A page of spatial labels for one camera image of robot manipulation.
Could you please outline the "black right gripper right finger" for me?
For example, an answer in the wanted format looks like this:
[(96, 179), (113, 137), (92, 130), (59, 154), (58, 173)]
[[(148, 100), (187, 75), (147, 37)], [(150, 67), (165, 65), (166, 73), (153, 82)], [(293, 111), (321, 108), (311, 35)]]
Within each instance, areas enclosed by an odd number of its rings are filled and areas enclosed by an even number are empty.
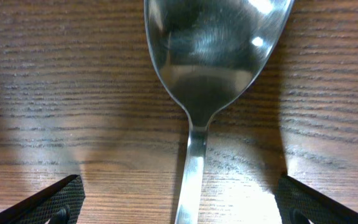
[(358, 213), (300, 181), (283, 175), (275, 201), (283, 224), (358, 224)]

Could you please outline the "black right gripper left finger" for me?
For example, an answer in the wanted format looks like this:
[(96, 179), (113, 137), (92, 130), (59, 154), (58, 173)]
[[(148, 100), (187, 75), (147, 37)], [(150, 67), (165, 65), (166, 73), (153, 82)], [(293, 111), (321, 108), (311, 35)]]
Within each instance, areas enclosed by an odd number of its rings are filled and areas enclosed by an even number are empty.
[(69, 175), (0, 212), (0, 224), (76, 224), (85, 200), (80, 175)]

